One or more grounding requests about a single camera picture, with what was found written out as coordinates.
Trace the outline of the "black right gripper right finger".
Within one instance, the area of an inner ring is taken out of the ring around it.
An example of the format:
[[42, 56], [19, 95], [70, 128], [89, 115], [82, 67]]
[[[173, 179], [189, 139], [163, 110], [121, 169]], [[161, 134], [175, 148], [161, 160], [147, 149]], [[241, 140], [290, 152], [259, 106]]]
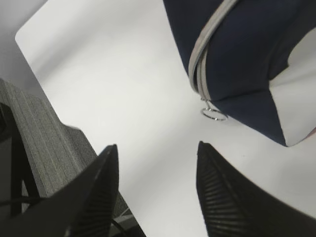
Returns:
[[199, 142], [197, 195], [210, 237], [314, 237], [316, 220], [255, 185]]

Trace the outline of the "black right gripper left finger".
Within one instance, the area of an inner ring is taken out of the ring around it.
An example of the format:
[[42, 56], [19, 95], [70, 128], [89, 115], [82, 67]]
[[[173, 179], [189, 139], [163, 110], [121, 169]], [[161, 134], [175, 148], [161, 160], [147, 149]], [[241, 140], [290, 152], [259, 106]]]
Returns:
[[119, 188], [116, 145], [67, 186], [24, 213], [2, 221], [2, 237], [107, 237]]

